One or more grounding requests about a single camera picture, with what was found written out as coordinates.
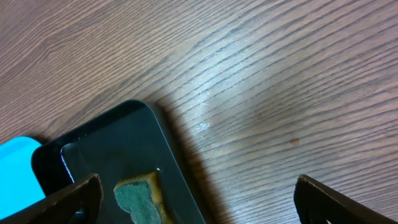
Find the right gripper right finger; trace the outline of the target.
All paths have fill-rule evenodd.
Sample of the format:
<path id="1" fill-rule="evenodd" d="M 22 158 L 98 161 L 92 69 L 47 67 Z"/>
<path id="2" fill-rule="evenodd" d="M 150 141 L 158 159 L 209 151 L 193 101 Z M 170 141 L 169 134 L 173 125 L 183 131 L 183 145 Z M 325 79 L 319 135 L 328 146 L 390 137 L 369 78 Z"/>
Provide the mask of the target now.
<path id="1" fill-rule="evenodd" d="M 397 224 L 307 175 L 297 179 L 294 204 L 302 224 Z"/>

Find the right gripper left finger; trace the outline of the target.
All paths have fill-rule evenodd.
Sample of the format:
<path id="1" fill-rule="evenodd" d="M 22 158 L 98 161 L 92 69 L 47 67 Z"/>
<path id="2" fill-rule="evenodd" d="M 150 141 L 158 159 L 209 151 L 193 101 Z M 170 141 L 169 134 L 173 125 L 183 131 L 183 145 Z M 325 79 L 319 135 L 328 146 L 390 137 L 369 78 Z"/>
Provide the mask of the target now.
<path id="1" fill-rule="evenodd" d="M 79 181 L 45 197 L 39 202 L 1 220 L 1 223 L 69 223 L 79 210 L 80 223 L 95 223 L 103 201 L 103 186 L 98 174 Z"/>

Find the green and yellow sponge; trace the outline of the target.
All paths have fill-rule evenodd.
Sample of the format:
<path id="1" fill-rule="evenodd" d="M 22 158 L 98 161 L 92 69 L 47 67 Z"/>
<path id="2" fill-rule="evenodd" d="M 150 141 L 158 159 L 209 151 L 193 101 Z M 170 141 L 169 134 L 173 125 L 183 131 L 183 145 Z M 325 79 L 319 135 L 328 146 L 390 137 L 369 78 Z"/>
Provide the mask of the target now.
<path id="1" fill-rule="evenodd" d="M 118 206 L 137 224 L 172 224 L 155 171 L 119 181 L 114 187 Z"/>

